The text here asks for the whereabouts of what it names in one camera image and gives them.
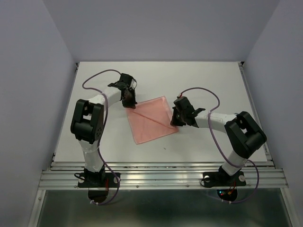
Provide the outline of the pink satin napkin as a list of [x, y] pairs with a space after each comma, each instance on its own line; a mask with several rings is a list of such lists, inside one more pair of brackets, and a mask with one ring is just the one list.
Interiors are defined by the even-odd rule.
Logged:
[[165, 96], [140, 102], [126, 109], [134, 142], [143, 144], [178, 132], [170, 124], [172, 111]]

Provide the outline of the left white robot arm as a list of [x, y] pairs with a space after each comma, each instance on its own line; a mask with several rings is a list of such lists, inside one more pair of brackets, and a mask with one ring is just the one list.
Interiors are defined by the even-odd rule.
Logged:
[[121, 73], [119, 80], [108, 84], [104, 91], [92, 88], [98, 95], [76, 102], [71, 133], [78, 140], [85, 160], [83, 172], [74, 175], [79, 188], [119, 187], [120, 174], [113, 170], [106, 172], [108, 165], [101, 157], [100, 141], [111, 105], [121, 102], [124, 108], [136, 107], [135, 88], [133, 76]]

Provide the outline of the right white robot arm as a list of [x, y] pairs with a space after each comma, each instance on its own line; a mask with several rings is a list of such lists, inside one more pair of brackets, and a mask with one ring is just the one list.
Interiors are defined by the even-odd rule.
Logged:
[[239, 114], [207, 113], [204, 108], [195, 109], [187, 97], [181, 96], [174, 101], [172, 126], [193, 126], [208, 128], [225, 133], [232, 146], [232, 152], [224, 157], [224, 163], [216, 172], [203, 172], [201, 185], [205, 188], [245, 186], [245, 176], [241, 169], [252, 154], [265, 144], [267, 137], [252, 116], [242, 111]]

